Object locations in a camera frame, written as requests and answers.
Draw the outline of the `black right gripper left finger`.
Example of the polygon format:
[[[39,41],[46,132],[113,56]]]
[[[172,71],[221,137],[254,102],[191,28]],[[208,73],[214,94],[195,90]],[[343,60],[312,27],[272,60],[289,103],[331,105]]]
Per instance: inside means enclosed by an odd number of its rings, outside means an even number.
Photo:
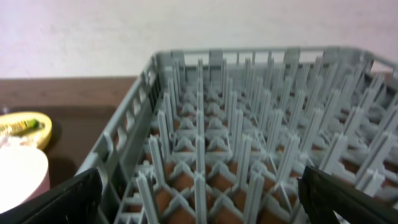
[[[1,224],[94,223],[101,201],[99,171],[90,168],[1,214]]]

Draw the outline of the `green snack wrapper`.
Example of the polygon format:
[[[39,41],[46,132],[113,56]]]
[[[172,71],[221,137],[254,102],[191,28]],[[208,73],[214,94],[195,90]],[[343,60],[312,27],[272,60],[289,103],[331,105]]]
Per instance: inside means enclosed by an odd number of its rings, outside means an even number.
[[[40,122],[36,119],[30,119],[25,121],[18,121],[16,123],[2,124],[1,134],[5,135],[18,135],[31,129],[38,128]]]

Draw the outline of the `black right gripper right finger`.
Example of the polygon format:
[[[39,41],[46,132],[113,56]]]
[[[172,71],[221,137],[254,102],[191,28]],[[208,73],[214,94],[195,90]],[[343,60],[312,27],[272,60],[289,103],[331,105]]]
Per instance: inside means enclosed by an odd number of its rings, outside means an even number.
[[[298,197],[311,223],[397,224],[397,210],[326,172],[306,166],[298,180]]]

